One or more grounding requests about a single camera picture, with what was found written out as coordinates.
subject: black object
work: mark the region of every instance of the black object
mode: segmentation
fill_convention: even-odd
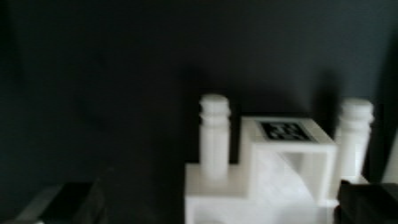
[[[342,182],[336,224],[398,224],[398,185]]]
[[[299,123],[295,122],[262,122],[265,135],[271,140],[311,141]]]
[[[105,199],[98,184],[68,183],[40,216],[47,224],[105,224]]]

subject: black wall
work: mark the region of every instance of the black wall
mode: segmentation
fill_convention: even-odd
[[[226,94],[240,113],[310,114],[333,133],[342,98],[377,101],[395,73],[398,5],[0,4],[0,221],[45,186],[100,178],[112,223],[184,223],[201,94]]]

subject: white plastic housing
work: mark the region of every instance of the white plastic housing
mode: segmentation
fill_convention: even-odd
[[[271,141],[260,122],[297,122],[313,141]],[[228,182],[207,184],[200,164],[187,165],[185,223],[331,223],[331,172],[336,145],[311,119],[242,118],[240,163]]]

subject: white plastic post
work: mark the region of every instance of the white plastic post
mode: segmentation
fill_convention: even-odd
[[[208,183],[224,182],[230,166],[230,119],[228,98],[203,96],[201,171]]]
[[[370,141],[374,105],[368,100],[349,98],[343,101],[342,109],[336,131],[336,181],[340,182],[340,179],[345,179],[352,183],[359,183]]]
[[[398,183],[398,131],[395,134],[395,145],[390,153],[390,163],[384,172],[384,183]]]

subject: black label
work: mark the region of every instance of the black label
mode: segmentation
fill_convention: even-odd
[[[313,141],[301,125],[294,122],[262,122],[262,127],[271,140]]]

